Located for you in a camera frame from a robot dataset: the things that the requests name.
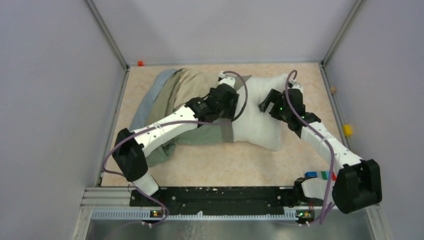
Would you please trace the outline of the white pillow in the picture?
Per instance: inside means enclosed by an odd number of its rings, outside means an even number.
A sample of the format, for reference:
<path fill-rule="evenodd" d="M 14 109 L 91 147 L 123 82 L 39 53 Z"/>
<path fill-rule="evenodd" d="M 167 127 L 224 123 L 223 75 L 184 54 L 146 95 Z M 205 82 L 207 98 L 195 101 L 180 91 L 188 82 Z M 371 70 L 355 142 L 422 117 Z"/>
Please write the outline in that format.
<path fill-rule="evenodd" d="M 235 114 L 239 114 L 245 101 L 247 103 L 241 116 L 232 123 L 234 142 L 249 142 L 274 152 L 282 149 L 281 122 L 261 112 L 259 105 L 272 89 L 282 92 L 287 77 L 287 73 L 273 77 L 244 76 L 247 91 L 241 79 L 236 78 L 234 87 L 239 99 Z"/>

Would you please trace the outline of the grey-blue and beige pillowcase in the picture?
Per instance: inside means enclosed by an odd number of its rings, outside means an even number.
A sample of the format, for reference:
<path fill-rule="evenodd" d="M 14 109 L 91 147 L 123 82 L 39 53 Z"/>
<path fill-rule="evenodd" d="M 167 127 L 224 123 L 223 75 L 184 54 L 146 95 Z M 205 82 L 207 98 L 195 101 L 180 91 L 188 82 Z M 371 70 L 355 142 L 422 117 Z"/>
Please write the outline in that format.
<path fill-rule="evenodd" d="M 205 73 L 192 68 L 162 71 L 140 102 L 129 130 L 141 129 L 163 119 L 192 98 L 206 96 L 218 83 L 217 73 Z M 233 143 L 234 140 L 231 124 L 202 125 L 162 144 L 147 156 L 146 162 L 149 167 L 153 167 L 170 160 L 178 144 L 213 145 Z"/>

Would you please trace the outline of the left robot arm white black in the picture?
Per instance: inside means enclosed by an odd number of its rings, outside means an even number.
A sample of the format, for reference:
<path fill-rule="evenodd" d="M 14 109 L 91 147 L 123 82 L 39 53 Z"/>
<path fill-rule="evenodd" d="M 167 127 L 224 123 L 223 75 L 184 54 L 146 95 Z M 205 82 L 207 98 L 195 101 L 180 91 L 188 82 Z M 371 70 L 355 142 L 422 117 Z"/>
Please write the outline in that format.
<path fill-rule="evenodd" d="M 195 97 L 175 112 L 148 126 L 118 132 L 111 156 L 124 178 L 141 194 L 149 207 L 160 202 L 159 185 L 149 172 L 147 157 L 171 139 L 203 125 L 219 126 L 235 117 L 239 95 L 234 84 L 224 81 L 212 87 L 205 97 Z"/>

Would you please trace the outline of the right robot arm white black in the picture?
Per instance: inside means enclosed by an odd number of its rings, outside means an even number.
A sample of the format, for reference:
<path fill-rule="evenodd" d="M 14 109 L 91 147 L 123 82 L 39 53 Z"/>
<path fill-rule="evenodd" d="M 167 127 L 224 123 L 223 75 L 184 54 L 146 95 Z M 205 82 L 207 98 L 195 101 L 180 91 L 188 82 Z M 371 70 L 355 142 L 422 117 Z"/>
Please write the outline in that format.
<path fill-rule="evenodd" d="M 297 205 L 307 206 L 313 199 L 320 199 L 349 214 L 382 201 L 379 164 L 353 153 L 327 130 L 316 114 L 307 112 L 300 89 L 271 89 L 258 107 L 285 122 L 330 165 L 326 179 L 308 175 L 294 182 L 293 200 Z"/>

